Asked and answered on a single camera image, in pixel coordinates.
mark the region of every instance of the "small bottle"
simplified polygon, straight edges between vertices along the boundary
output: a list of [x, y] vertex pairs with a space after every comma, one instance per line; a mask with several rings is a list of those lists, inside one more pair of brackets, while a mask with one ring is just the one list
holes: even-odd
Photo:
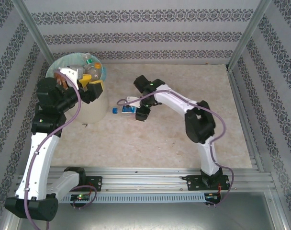
[[86, 65], [83, 67], [85, 69], [85, 73], [91, 75], [91, 81], [99, 80], [102, 74], [101, 64], [98, 62], [94, 63], [90, 53], [86, 53], [82, 57], [86, 62]]
[[132, 120], [136, 120], [135, 118], [136, 110], [137, 110], [136, 107], [127, 105], [112, 108], [112, 113], [120, 114], [122, 117], [128, 117]]

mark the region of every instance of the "yellow object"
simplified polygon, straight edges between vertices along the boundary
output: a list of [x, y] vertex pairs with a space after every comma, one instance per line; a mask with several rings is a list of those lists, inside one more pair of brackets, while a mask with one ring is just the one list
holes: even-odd
[[94, 68], [101, 69], [101, 64], [98, 62], [94, 63]]
[[85, 88], [86, 85], [91, 81], [91, 75], [90, 74], [83, 74], [83, 78], [79, 80], [79, 82], [82, 84], [82, 87]]
[[95, 80], [95, 81], [90, 82], [90, 84], [98, 84], [98, 83], [101, 83], [102, 90], [104, 90], [103, 80]]

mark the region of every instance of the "marble surface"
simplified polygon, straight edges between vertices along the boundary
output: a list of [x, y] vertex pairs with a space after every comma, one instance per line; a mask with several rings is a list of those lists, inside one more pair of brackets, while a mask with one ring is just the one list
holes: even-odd
[[[160, 78], [192, 100], [207, 101], [227, 125], [226, 135], [215, 143], [219, 163], [232, 168], [252, 167], [224, 65], [105, 66], [109, 111], [101, 121], [87, 127], [77, 121], [66, 127], [52, 166], [201, 166], [197, 144], [186, 136], [184, 118], [167, 106], [152, 107], [145, 122], [112, 114], [112, 107], [119, 99], [140, 96], [133, 82], [143, 74], [150, 81]], [[222, 125], [217, 118], [215, 121], [218, 135]]]

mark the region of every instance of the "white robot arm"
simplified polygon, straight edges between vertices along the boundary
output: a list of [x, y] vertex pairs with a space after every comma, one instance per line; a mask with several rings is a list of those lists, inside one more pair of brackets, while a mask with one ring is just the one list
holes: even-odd
[[[198, 144], [203, 182], [210, 187], [214, 180], [222, 175], [222, 169], [213, 161], [210, 152], [210, 142], [213, 140], [215, 122], [210, 113], [196, 109], [191, 105], [197, 104], [209, 109], [208, 104], [205, 101], [198, 103], [180, 95], [160, 79], [150, 82], [141, 75], [134, 81], [134, 85], [143, 96], [155, 91], [163, 91], [144, 98], [139, 104], [134, 104], [138, 107], [136, 111], [137, 120], [145, 121], [150, 114], [150, 107], [157, 104], [165, 104], [185, 118], [186, 134], [193, 142]], [[213, 143], [211, 146], [213, 158], [217, 159]]]
[[[60, 68], [60, 72], [66, 74], [77, 89], [81, 85], [81, 82], [78, 81], [82, 80], [84, 87], [78, 92], [84, 102], [90, 103], [100, 96], [103, 88], [99, 81], [96, 83], [90, 82], [90, 78], [84, 79], [81, 69]], [[37, 97], [39, 103], [36, 105], [35, 116], [32, 120], [32, 145], [26, 170], [15, 197], [6, 199], [5, 208], [20, 218], [26, 218], [23, 201], [25, 188], [27, 188], [28, 208], [32, 219], [51, 221], [56, 215], [58, 200], [62, 199], [73, 187], [85, 185], [86, 174], [82, 168], [68, 167], [63, 175], [47, 188], [51, 160], [61, 137], [61, 130], [52, 135], [39, 152], [35, 152], [35, 150], [48, 134], [65, 123], [64, 112], [78, 102], [78, 97], [71, 85], [65, 90], [57, 84], [54, 78], [45, 78], [38, 82]], [[34, 153], [37, 156], [33, 162], [29, 184], [26, 184], [29, 165]]]

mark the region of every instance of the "enclosure wall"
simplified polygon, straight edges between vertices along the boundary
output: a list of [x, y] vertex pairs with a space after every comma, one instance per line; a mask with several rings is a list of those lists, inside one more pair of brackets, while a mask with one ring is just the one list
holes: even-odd
[[233, 69], [263, 166], [291, 224], [291, 0], [274, 0]]
[[0, 0], [0, 221], [13, 196], [16, 175], [24, 172], [36, 103], [35, 86], [47, 63], [9, 0]]
[[103, 63], [226, 64], [259, 0], [27, 0], [55, 57]]

